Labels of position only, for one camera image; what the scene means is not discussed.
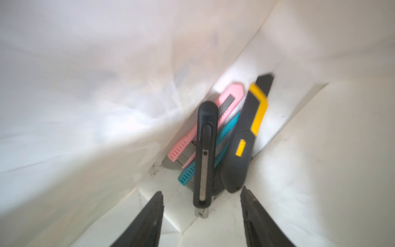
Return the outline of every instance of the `knife handle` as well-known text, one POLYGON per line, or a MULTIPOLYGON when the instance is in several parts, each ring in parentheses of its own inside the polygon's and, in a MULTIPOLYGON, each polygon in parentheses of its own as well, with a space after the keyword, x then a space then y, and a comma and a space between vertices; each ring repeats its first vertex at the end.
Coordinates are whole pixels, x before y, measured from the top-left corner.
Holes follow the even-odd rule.
POLYGON ((208 208, 213 189, 215 145, 218 125, 218 107, 203 102, 197 112, 195 188, 193 203, 196 208, 208 208))

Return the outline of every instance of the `black rubber grip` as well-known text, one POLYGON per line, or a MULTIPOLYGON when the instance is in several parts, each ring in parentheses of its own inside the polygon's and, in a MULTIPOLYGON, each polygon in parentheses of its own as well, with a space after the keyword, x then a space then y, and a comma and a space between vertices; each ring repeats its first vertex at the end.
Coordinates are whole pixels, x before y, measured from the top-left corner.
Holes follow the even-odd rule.
POLYGON ((217 138, 218 107, 210 101, 203 102, 197 112, 197 134, 196 134, 196 159, 195 159, 195 188, 193 203, 197 208, 207 208, 211 204, 211 194, 213 189, 215 144, 217 138), (206 167, 202 167, 202 160, 207 162, 206 167), (204 190, 204 200, 201 199, 202 176, 206 179, 204 190))
MULTIPOLYGON (((259 88, 261 95, 264 95, 265 100, 272 85, 273 78, 271 74, 267 74, 258 77, 256 81, 255 85, 259 88)), ((255 142, 255 134, 251 131, 251 127, 260 104, 262 102, 251 92, 250 87, 239 120, 229 142, 228 151, 220 167, 221 182, 230 193, 238 191, 244 184, 255 142)))

